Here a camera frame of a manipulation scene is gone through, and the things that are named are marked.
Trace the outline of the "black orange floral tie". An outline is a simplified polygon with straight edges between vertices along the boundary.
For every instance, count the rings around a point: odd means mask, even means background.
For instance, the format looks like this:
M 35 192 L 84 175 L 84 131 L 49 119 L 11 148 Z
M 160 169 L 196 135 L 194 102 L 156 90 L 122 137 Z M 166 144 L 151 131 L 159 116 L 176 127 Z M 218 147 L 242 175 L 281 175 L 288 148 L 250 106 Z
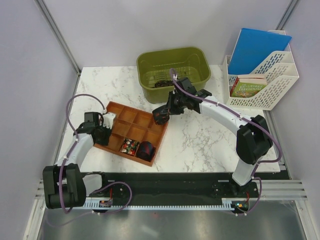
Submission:
M 167 113 L 161 113 L 160 111 L 153 111 L 152 116 L 155 124 L 158 126 L 166 124 L 170 119 L 170 116 Z

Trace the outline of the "orange compartment tray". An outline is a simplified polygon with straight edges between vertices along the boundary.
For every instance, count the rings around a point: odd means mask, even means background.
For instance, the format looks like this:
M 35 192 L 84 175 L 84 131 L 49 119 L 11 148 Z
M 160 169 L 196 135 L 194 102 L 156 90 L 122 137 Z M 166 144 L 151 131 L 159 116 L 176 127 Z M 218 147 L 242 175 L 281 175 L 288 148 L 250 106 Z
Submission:
M 107 146 L 95 144 L 96 148 L 110 152 L 112 154 L 130 159 L 137 163 L 151 167 L 162 143 L 162 139 L 167 130 L 167 124 L 156 125 L 153 114 L 110 101 L 106 107 L 108 112 L 116 114 L 109 143 Z M 136 156 L 127 155 L 119 152 L 125 138 L 139 141 L 148 141 L 155 146 L 155 153 L 151 161 L 140 159 Z

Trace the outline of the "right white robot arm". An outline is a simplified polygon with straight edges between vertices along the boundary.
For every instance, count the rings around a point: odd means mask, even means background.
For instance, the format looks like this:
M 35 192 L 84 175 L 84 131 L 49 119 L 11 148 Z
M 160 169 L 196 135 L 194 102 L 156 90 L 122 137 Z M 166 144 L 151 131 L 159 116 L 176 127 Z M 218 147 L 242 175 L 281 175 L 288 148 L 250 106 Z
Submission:
M 272 137 L 265 118 L 241 116 L 218 100 L 211 92 L 197 90 L 187 77 L 174 81 L 174 89 L 168 93 L 168 100 L 152 111 L 157 125 L 164 125 L 170 116 L 181 115 L 186 109 L 210 117 L 229 129 L 236 137 L 235 150 L 238 163 L 232 173 L 229 191 L 235 197 L 247 191 L 247 184 L 253 179 L 258 162 L 273 146 Z

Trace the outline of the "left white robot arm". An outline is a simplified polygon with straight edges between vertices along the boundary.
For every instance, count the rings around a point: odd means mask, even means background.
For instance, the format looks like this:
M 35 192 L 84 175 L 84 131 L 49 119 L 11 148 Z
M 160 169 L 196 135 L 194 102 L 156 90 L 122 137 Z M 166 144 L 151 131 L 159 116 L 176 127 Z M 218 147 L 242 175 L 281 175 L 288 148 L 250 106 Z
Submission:
M 108 112 L 84 113 L 84 121 L 73 133 L 72 142 L 64 155 L 42 171 L 44 198 L 48 209 L 81 207 L 86 197 L 94 192 L 99 197 L 110 191 L 108 182 L 99 174 L 83 176 L 80 168 L 89 150 L 95 144 L 107 146 L 112 134 L 116 114 Z

